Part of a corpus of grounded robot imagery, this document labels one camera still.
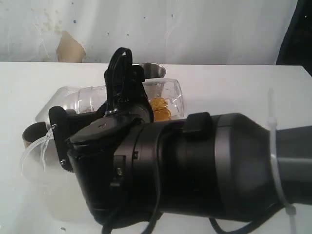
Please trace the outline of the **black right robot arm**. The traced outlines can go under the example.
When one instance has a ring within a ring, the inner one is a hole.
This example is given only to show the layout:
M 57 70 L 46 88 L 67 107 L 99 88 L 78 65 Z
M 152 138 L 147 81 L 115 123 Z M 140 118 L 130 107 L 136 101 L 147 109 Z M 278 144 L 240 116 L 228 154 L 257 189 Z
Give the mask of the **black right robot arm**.
M 95 112 L 55 106 L 58 156 L 104 233 L 163 213 L 246 222 L 248 233 L 289 203 L 312 202 L 312 129 L 270 133 L 242 114 L 155 122 L 138 65 L 110 66 Z

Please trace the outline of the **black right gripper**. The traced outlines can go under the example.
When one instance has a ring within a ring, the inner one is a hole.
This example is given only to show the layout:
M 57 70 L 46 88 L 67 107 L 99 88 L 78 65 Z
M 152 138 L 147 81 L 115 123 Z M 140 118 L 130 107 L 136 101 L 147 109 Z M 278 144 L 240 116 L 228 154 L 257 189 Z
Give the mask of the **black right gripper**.
M 49 120 L 61 167 L 73 172 L 68 151 L 116 151 L 127 139 L 136 139 L 153 123 L 153 111 L 143 87 L 144 70 L 140 65 L 109 65 L 104 73 L 107 99 L 105 115 L 83 123 L 70 134 L 68 115 L 61 106 L 49 110 Z

